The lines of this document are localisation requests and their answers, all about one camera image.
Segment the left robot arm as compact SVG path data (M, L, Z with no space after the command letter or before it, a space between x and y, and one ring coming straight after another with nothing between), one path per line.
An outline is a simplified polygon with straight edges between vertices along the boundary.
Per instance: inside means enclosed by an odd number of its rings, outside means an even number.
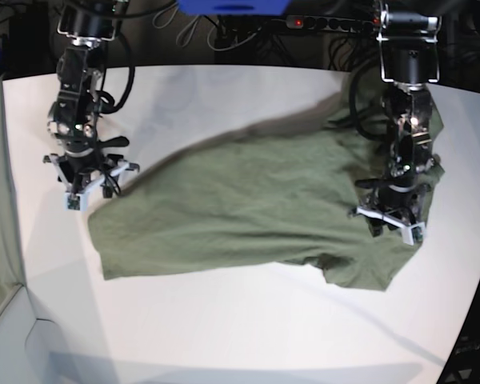
M413 246L426 232L422 212L431 188L422 176L438 163L429 131L433 101L427 87L439 80L437 36L442 20L399 1L378 1L376 7L379 57L354 74L349 108L356 131L380 142L386 160L379 178L356 181L356 187L367 193L353 213L366 218L373 236L385 228L398 230L403 242ZM358 83L373 66L380 67L381 80L387 85L381 100L388 118L383 134L365 130L356 108Z

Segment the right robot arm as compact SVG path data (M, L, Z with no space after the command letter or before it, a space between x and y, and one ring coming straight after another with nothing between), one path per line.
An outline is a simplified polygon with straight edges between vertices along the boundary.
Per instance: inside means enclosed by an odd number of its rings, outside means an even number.
M121 32L127 1L68 1L62 9L57 32L71 40L58 60L60 83L57 98L48 113L48 131L62 148L62 154L48 154L58 181L66 188L66 204L72 210L83 207L92 188L99 187L104 198L119 196L119 176L134 171L129 163L109 148L124 148L124 136L101 140L98 120L124 107L133 88L135 65L132 50ZM108 45L118 40L128 61L126 87L120 99L105 91Z

